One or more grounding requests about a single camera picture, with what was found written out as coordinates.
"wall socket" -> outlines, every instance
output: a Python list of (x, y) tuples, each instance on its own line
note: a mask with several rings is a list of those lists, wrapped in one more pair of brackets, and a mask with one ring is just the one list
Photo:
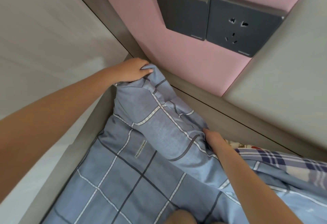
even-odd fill
[(287, 12), (245, 0), (210, 0), (207, 41), (253, 57)]

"pink wall panel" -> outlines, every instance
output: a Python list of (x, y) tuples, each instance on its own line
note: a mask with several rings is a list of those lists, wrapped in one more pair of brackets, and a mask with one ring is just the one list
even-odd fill
[[(148, 58), (222, 96), (250, 58), (166, 29), (156, 0), (109, 0)], [(297, 0), (249, 0), (290, 11)]]

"person's right arm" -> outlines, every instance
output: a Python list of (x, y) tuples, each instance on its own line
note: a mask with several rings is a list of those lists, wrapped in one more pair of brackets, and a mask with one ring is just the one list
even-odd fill
[(250, 224), (303, 224), (219, 133), (208, 129), (203, 132), (219, 158)]

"wall switch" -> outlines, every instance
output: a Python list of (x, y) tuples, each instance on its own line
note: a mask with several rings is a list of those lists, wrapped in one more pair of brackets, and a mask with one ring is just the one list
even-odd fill
[(210, 0), (157, 0), (166, 28), (205, 40)]
[(253, 57), (287, 12), (245, 0), (210, 0), (207, 41)]

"person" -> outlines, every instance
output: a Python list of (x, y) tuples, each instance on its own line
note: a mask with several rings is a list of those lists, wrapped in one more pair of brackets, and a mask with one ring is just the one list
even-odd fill
[[(102, 69), (0, 120), (0, 202), (108, 87), (152, 73), (152, 69), (141, 69), (148, 63), (134, 58)], [(218, 156), (249, 223), (302, 223), (219, 133), (208, 129), (203, 132)], [(196, 220), (191, 213), (177, 210), (166, 224), (196, 224)]]

